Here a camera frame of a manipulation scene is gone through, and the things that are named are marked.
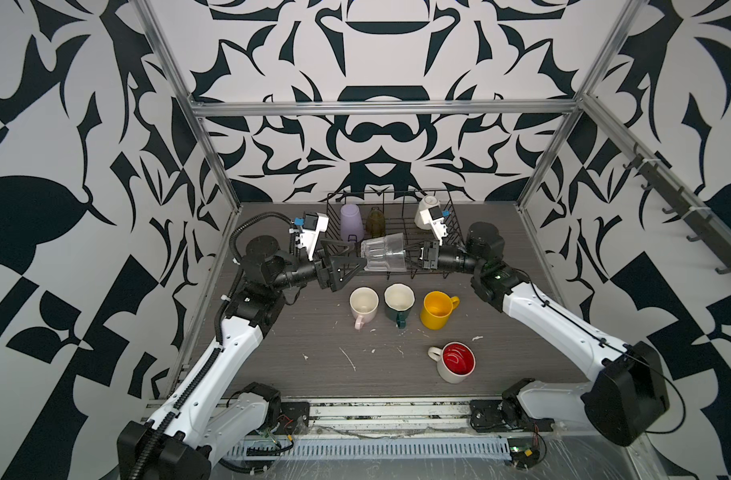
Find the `white paint stain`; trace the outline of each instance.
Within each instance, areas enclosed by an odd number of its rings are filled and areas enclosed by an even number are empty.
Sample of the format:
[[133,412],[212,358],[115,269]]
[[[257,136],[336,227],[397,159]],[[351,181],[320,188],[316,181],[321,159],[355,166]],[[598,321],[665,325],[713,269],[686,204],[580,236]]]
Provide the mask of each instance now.
[[349,360],[349,365],[352,365],[352,370],[355,370],[357,372],[358,370],[354,368],[354,363],[352,363],[352,360],[349,358],[349,355],[347,355],[347,352],[345,352],[344,349],[342,349],[341,347],[339,347],[338,349],[341,350],[341,353],[343,353],[345,357],[347,357],[347,360]]

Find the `red mug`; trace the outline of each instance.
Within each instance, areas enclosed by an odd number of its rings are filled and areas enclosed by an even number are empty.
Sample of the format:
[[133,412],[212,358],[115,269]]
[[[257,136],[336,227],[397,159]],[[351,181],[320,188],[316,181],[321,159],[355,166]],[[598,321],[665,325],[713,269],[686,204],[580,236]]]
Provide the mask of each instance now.
[[437,362],[437,373],[448,383],[458,383],[475,370],[475,354],[464,343],[451,342],[438,349],[432,346],[427,355]]

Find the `wood grain surface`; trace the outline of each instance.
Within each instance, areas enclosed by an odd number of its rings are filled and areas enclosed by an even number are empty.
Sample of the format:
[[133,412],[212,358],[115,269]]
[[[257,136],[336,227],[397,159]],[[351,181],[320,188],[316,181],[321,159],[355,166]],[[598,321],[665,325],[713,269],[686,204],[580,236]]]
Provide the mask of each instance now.
[[[324,204],[244,204],[239,223],[269,210],[294,217],[305,211],[324,211]],[[505,261],[528,272],[545,293],[550,293],[513,204],[458,204],[456,212],[463,235],[475,221],[496,225],[506,241]],[[262,234],[275,236],[281,247],[287,248],[288,227],[270,219],[249,227],[240,236],[240,251],[245,251],[250,239]],[[230,257],[212,298],[226,293],[235,271]],[[416,296],[404,330],[384,314],[384,290],[392,283],[408,285]],[[357,331],[349,311],[349,295],[360,286],[376,290],[380,303],[376,318]],[[461,299],[441,330],[428,330],[419,319],[424,296],[433,290]],[[208,306],[192,362],[213,338],[212,318],[219,302]],[[452,341],[468,345],[477,360],[469,378],[457,385],[443,381],[435,362],[427,356],[430,346],[442,347]],[[226,396],[250,382],[265,383],[279,389],[283,396],[297,397],[496,395],[524,377],[544,382],[585,380],[547,341],[480,301],[468,275],[450,274],[447,279],[417,275],[411,279],[409,275],[393,274],[389,280],[386,275],[360,275],[336,293],[322,291],[316,283],[304,288],[298,301],[284,308],[272,331],[232,381]]]

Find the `black hook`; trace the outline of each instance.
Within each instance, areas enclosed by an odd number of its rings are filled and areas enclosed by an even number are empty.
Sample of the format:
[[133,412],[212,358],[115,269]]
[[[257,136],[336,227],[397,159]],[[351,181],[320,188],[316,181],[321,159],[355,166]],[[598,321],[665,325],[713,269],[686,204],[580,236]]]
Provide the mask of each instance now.
[[635,147],[632,149],[632,152],[635,154],[635,158],[632,161],[630,161],[629,164],[626,164],[623,166],[625,170],[630,170],[633,167],[633,164],[635,163],[636,160],[640,160],[642,162],[643,156],[641,154],[637,153],[637,146],[638,146],[638,144],[635,143]]

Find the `patterned backdrop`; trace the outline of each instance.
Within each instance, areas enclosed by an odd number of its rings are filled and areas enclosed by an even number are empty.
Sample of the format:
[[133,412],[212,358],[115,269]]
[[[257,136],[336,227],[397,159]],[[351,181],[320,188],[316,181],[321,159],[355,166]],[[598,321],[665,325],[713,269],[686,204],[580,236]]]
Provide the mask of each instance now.
[[[731,227],[731,0],[651,0],[597,93]],[[668,473],[727,479],[731,275],[627,161],[582,117],[528,211],[568,306],[648,340],[685,396],[683,427],[650,436]],[[669,395],[652,430],[681,419]]]
[[244,201],[447,187],[454,200],[516,200],[560,123],[555,114],[209,118]]
[[116,465],[228,214],[131,5],[0,1],[0,478]]
[[[197,101],[571,98],[623,0],[152,0]],[[559,114],[212,118],[240,200],[515,200]]]

